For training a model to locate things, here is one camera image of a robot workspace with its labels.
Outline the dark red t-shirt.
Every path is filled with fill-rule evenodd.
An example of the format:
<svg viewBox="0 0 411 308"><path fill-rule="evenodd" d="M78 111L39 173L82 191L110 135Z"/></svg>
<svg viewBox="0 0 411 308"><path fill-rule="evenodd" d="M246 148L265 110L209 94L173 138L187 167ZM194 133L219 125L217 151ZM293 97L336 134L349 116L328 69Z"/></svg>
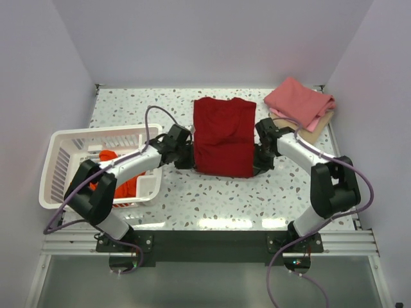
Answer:
<svg viewBox="0 0 411 308"><path fill-rule="evenodd" d="M193 154L205 175L253 176L256 104L241 98L204 97L193 106Z"/></svg>

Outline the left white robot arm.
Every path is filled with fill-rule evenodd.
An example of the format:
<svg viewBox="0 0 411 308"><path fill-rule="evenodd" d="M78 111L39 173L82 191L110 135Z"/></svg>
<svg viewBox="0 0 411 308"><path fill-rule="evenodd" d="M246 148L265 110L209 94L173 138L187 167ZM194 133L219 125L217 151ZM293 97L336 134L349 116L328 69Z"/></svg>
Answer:
<svg viewBox="0 0 411 308"><path fill-rule="evenodd" d="M80 164L64 203L88 224L106 234L111 245L125 252L136 243L134 229L112 213L116 189L137 175L190 159L192 133L173 124L168 133L146 141L140 150L112 160Z"/></svg>

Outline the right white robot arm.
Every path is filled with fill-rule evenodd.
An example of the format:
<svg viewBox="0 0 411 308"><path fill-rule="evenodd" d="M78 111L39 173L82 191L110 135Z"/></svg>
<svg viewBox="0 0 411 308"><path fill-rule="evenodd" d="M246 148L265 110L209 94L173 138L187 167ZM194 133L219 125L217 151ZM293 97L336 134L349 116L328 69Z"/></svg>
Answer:
<svg viewBox="0 0 411 308"><path fill-rule="evenodd" d="M286 245L301 252L313 231L334 215L346 212L361 200L353 163L347 156L322 154L295 135L295 130L278 128L271 118L255 125L259 143L254 145L254 175L274 168L276 157L286 157L310 175L310 205L287 226Z"/></svg>

